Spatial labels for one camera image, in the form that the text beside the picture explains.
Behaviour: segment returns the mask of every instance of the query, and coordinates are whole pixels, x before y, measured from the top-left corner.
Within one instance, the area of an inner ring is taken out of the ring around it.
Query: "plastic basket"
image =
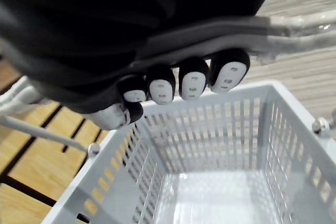
[[[281,83],[143,106],[43,223],[336,223],[336,144]]]

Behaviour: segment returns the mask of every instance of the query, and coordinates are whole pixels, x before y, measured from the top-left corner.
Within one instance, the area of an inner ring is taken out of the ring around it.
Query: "dark floor line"
[[[96,137],[94,137],[93,143],[95,143],[95,142],[98,140],[98,138],[99,138],[101,132],[102,132],[102,129],[100,129],[100,130],[98,131]],[[78,170],[77,170],[76,173],[75,173],[75,176],[76,176],[76,175],[79,173],[79,171],[83,168],[83,166],[84,166],[86,160],[88,160],[88,154],[85,156],[85,158],[83,159],[82,163],[80,164]]]
[[[7,186],[10,186],[11,188],[14,188],[15,190],[20,191],[21,193],[28,195],[29,197],[40,201],[43,204],[46,204],[48,206],[53,207],[54,204],[56,203],[56,201],[50,197],[48,197],[47,195],[44,195],[42,193],[40,193],[39,191],[21,183],[20,181],[17,181],[16,179],[9,177],[9,176],[5,176],[3,179],[3,183],[6,184]],[[77,219],[85,222],[85,223],[89,223],[90,220],[89,218],[87,218],[85,215],[83,214],[78,214]]]
[[[61,108],[62,108],[62,105],[59,105],[40,127],[45,128],[54,119],[54,117],[61,110]],[[35,142],[35,140],[36,140],[36,137],[31,136],[30,139],[26,142],[26,144],[21,148],[21,150],[7,164],[5,169],[0,174],[0,183],[2,183],[3,179],[12,171],[12,169],[16,166],[16,164],[19,162],[22,156],[26,153],[26,151],[31,147],[31,145]]]
[[[82,119],[82,121],[80,121],[80,123],[77,125],[75,131],[72,133],[71,135],[71,139],[74,139],[76,137],[76,135],[78,134],[78,132],[80,131],[80,129],[82,128],[83,124],[85,123],[85,118]],[[62,152],[65,153],[67,152],[69,146],[68,145],[64,145]]]

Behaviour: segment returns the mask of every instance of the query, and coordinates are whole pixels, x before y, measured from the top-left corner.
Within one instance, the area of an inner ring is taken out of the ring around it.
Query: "gray basket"
[[[336,223],[336,143],[278,82],[146,102],[111,132],[46,223]]]

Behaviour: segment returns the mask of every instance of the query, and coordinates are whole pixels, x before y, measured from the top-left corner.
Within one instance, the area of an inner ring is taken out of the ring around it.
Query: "basket bottom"
[[[160,224],[276,224],[278,210],[261,171],[170,174],[155,213]]]

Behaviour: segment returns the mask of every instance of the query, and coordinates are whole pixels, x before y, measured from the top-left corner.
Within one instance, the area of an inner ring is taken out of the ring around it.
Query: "metal rod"
[[[81,144],[75,142],[74,140],[61,136],[61,135],[57,135],[55,133],[52,133],[44,128],[40,128],[34,125],[31,125],[29,123],[23,122],[21,120],[18,120],[16,118],[12,118],[10,116],[0,116],[0,124],[5,126],[5,127],[9,127],[11,129],[14,130],[18,130],[21,132],[25,132],[29,135],[35,136],[35,137],[41,137],[41,138],[45,138],[57,143],[61,143],[61,144],[65,144],[65,145],[69,145],[72,146],[80,151],[83,152],[87,152],[88,149],[84,146],[82,146]]]

